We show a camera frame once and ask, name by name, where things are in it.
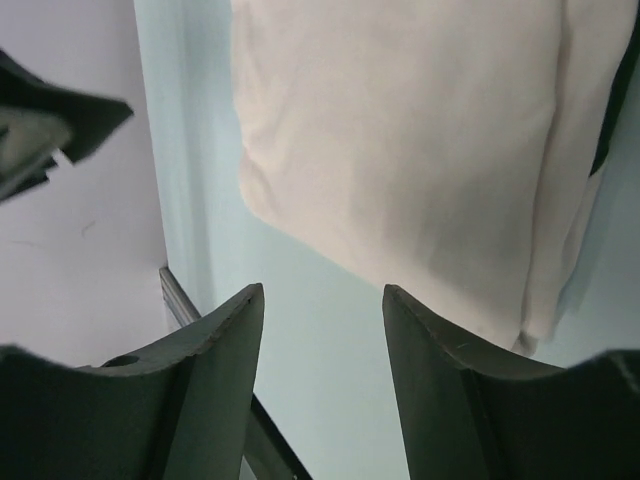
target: folded cloth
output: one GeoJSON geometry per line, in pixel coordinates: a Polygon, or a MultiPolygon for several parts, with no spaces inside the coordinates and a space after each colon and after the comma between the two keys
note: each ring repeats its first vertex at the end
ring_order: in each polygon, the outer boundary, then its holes
{"type": "Polygon", "coordinates": [[[249,209],[504,348],[555,326],[637,0],[233,0],[249,209]]]}

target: beige towel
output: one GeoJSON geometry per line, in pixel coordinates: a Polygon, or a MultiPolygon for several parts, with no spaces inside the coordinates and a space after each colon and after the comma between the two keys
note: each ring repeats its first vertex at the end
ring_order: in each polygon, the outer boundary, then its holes
{"type": "Polygon", "coordinates": [[[530,353],[555,327],[637,0],[233,0],[251,211],[530,353]]]}

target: white towel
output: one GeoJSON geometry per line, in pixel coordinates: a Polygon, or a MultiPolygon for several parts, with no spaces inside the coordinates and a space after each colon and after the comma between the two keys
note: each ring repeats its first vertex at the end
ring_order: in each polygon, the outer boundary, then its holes
{"type": "Polygon", "coordinates": [[[265,222],[530,353],[549,338],[637,0],[233,0],[265,222]]]}

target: folded fabric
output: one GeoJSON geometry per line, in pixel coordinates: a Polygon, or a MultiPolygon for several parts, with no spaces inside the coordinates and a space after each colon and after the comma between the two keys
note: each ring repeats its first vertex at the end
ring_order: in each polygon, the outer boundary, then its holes
{"type": "Polygon", "coordinates": [[[637,6],[233,0],[247,206],[530,353],[576,261],[637,6]]]}

